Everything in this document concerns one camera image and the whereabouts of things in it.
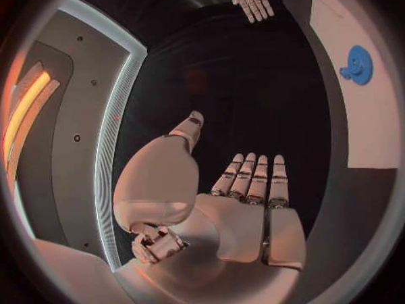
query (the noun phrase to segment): white panel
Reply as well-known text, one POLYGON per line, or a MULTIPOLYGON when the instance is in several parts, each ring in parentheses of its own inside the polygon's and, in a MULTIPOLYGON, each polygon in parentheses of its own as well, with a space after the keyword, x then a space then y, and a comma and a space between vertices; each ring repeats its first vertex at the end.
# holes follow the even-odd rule
POLYGON ((313 0, 310 24, 323 43, 340 81, 349 134, 349 168, 398 168, 400 119, 393 83, 378 47, 339 0, 313 0), (358 85, 339 74, 354 45, 373 60, 371 81, 358 85))

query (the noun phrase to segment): blue object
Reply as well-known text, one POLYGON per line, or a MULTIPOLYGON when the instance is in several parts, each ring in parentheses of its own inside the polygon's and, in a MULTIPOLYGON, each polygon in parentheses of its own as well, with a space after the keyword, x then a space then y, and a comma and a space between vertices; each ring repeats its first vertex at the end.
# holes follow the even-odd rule
POLYGON ((348 56, 348 67, 340 68, 340 75, 360 85, 368 83, 373 76, 373 60, 369 52, 360 45, 353 46, 348 56))

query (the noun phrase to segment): orange light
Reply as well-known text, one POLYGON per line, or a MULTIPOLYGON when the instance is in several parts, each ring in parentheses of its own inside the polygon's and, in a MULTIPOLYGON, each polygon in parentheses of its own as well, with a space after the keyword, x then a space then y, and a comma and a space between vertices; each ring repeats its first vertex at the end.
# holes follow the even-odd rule
POLYGON ((3 139, 3 155, 5 165, 7 164, 14 138, 16 137, 18 128, 20 127, 24 116, 49 81, 51 81, 51 77, 47 72, 43 72, 27 89, 27 92, 21 98, 16 110, 13 112, 3 139))

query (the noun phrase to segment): yellow light strip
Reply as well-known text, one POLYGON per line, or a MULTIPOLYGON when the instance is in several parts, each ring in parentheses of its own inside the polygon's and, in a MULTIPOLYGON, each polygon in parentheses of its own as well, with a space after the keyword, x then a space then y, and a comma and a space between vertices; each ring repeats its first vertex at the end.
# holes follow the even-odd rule
POLYGON ((13 145, 14 137, 17 134, 18 128, 30 106, 34 100, 38 97, 41 91, 46 87, 46 85, 51 81, 51 77, 48 73, 43 72, 30 86, 26 94, 21 98, 20 103, 16 107, 9 124, 7 125, 7 130, 4 134, 3 139, 3 156, 4 164, 7 165, 9 158, 11 146, 13 145))

